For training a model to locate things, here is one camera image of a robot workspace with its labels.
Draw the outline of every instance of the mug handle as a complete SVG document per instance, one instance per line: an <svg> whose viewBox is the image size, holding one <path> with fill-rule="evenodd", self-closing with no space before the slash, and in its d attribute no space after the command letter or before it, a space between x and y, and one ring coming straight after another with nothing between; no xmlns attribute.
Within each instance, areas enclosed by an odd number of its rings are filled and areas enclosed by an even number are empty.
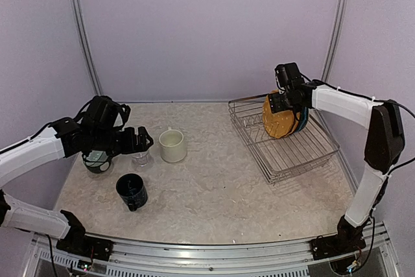
<svg viewBox="0 0 415 277"><path fill-rule="evenodd" d="M128 209L130 209L130 211L136 211L137 210L135 202L133 200L129 200L127 202L127 206L128 206Z"/></svg>

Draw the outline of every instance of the vertical metal post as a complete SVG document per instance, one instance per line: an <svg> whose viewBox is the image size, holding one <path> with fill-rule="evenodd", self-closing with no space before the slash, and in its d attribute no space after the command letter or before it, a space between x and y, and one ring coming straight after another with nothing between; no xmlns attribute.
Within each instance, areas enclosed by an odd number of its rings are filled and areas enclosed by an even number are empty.
<svg viewBox="0 0 415 277"><path fill-rule="evenodd" d="M322 80L325 82L329 80L331 68L333 66L333 61L335 59L338 39L340 38L340 32L341 32L342 24L343 24L343 17L346 11L346 3L347 3L347 0L337 1L335 24L333 27L333 31L331 33L329 50L327 52L326 61L324 62L324 69L323 69L323 75L322 75Z"/></svg>
<svg viewBox="0 0 415 277"><path fill-rule="evenodd" d="M80 0L71 0L72 10L75 16L75 25L77 26L79 41L81 44L82 52L84 54L86 67L88 70L89 78L93 86L93 90L96 95L102 95L102 88L99 82L97 71L93 64L91 49L89 48L88 38L86 36L84 20L82 18L82 10L80 6Z"/></svg>

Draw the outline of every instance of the wire basket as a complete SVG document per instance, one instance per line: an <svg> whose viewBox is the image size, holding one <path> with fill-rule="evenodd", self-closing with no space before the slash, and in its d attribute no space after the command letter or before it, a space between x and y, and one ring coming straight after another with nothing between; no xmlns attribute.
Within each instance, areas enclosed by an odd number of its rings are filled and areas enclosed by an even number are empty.
<svg viewBox="0 0 415 277"><path fill-rule="evenodd" d="M270 137L262 119L266 96L232 100L228 106L233 125L267 183L274 184L323 166L338 151L338 143L321 127L313 111L302 131L287 138Z"/></svg>

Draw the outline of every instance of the yellow plate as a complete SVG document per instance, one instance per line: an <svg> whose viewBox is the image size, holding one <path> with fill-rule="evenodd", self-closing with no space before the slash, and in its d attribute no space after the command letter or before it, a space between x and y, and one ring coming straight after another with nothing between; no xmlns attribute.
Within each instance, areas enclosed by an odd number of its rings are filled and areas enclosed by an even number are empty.
<svg viewBox="0 0 415 277"><path fill-rule="evenodd" d="M295 120L294 113L291 110L284 110L283 112L273 114L271 112L268 97L266 97L263 105L262 120L268 135L276 139L289 136L297 129L298 126L298 121Z"/></svg>

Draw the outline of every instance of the cream mug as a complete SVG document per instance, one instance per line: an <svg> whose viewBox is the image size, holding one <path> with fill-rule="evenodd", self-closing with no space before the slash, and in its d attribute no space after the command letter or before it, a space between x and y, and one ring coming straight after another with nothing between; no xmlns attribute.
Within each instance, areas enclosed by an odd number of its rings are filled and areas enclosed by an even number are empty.
<svg viewBox="0 0 415 277"><path fill-rule="evenodd" d="M187 146L184 135L179 130L169 127L160 134L160 154L165 162L179 162L187 155Z"/></svg>

